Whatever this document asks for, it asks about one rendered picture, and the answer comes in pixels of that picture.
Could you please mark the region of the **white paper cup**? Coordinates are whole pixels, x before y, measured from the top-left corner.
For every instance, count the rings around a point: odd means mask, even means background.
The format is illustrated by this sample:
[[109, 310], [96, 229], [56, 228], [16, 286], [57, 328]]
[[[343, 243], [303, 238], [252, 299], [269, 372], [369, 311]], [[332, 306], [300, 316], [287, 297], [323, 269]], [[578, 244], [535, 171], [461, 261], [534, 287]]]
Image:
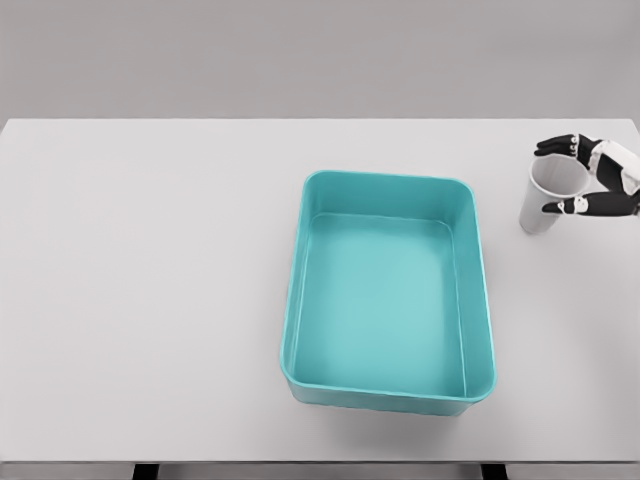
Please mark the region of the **white paper cup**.
[[586, 168], [573, 158], [559, 154], [535, 157], [519, 214], [521, 228], [529, 234], [547, 232], [560, 215], [543, 212], [543, 206], [578, 196], [589, 183]]

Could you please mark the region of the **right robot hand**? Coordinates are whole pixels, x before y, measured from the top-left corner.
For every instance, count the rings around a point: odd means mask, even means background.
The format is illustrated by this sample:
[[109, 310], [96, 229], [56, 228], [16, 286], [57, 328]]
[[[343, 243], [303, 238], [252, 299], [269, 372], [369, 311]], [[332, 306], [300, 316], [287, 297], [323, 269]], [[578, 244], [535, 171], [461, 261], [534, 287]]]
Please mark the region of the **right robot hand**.
[[640, 217], [640, 155], [613, 140], [565, 134], [540, 141], [534, 155], [564, 155], [577, 161], [605, 191], [579, 194], [545, 204], [544, 214]]

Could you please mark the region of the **teal plastic basket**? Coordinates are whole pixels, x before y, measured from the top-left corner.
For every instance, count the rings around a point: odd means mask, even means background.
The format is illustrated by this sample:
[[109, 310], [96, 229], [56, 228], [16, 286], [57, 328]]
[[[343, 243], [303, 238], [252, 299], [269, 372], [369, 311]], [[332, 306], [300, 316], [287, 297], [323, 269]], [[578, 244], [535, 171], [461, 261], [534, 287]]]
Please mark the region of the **teal plastic basket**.
[[476, 198], [461, 180], [304, 182], [280, 347], [306, 404], [458, 416], [497, 383]]

